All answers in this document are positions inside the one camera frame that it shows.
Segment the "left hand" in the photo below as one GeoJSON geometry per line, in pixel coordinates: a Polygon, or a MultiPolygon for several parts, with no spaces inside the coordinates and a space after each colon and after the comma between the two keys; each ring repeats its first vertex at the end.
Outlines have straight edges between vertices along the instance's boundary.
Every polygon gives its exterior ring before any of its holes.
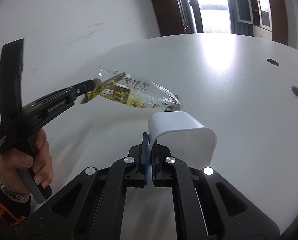
{"type": "Polygon", "coordinates": [[[28,194],[18,170],[31,168],[34,172],[34,181],[37,185],[47,187],[53,181],[52,156],[46,133],[41,129],[35,137],[35,148],[38,154],[32,157],[15,148],[0,154],[0,177],[4,186],[19,194],[28,194]]]}

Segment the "orange black sleeve forearm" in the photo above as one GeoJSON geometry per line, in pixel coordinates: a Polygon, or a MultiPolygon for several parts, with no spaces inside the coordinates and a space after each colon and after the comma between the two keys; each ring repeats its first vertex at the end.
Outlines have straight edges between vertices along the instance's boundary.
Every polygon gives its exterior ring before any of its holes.
{"type": "Polygon", "coordinates": [[[31,214],[31,194],[17,195],[16,197],[25,197],[24,202],[11,198],[4,191],[4,185],[0,178],[0,229],[8,230],[13,233],[18,226],[31,214]]]}

